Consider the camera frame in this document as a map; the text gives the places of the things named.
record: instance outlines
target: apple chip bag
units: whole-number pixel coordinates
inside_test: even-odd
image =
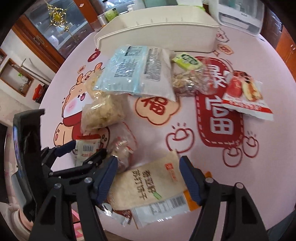
[[[234,71],[226,77],[228,87],[223,96],[222,106],[240,113],[273,121],[273,113],[261,93],[262,83],[246,72]]]
[[[115,210],[164,201],[187,189],[179,169],[175,151],[165,157],[117,174],[108,193],[108,202]]]

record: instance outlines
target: white appliance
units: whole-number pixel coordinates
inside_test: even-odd
[[[210,53],[217,46],[215,38],[219,26],[198,7],[151,7],[117,16],[95,35],[94,41],[101,53],[108,57],[112,57],[115,49],[122,45]]]
[[[222,25],[253,36],[261,32],[264,4],[260,0],[209,0],[209,12]]]

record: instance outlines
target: pink tablecloth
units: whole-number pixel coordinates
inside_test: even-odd
[[[83,82],[95,69],[103,68],[106,57],[96,50],[90,34],[54,77],[41,103],[42,147],[62,145],[79,134],[82,107],[90,103]],[[189,41],[198,41],[200,36]],[[216,76],[218,93],[180,98],[178,103],[164,99],[129,97],[126,124],[141,151],[134,164],[155,160],[177,149],[203,172],[210,171],[218,182],[242,182],[253,198],[265,227],[281,221],[296,201],[296,83],[288,68],[263,37],[253,37],[222,27],[217,34],[216,51],[192,53],[209,56]],[[274,113],[274,121],[241,116],[221,107],[225,91],[224,70],[245,71],[263,82],[263,96]],[[102,146],[114,135],[112,128],[100,130]],[[53,170],[74,166],[73,155],[59,158]],[[122,227],[101,215],[103,227],[131,240],[188,240],[200,210],[181,214],[165,222],[137,230],[134,223]],[[219,220],[217,236],[223,225]]]

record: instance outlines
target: cartoon apple print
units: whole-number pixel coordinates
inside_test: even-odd
[[[223,149],[223,162],[228,167],[237,167],[242,162],[242,150],[238,147]]]
[[[242,150],[247,157],[254,158],[259,152],[259,142],[255,139],[256,135],[252,136],[252,132],[251,134],[249,132],[247,133],[249,137],[244,136],[242,139]]]
[[[177,153],[184,153],[192,148],[194,144],[194,132],[190,128],[185,128],[186,123],[183,124],[183,127],[176,129],[172,126],[175,132],[167,134],[165,142],[170,151],[176,150]]]

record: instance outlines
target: white tray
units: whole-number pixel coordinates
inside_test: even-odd
[[[215,49],[218,29],[219,24],[198,7],[152,7],[117,16],[95,35],[94,41],[109,57],[122,45],[209,53]]]

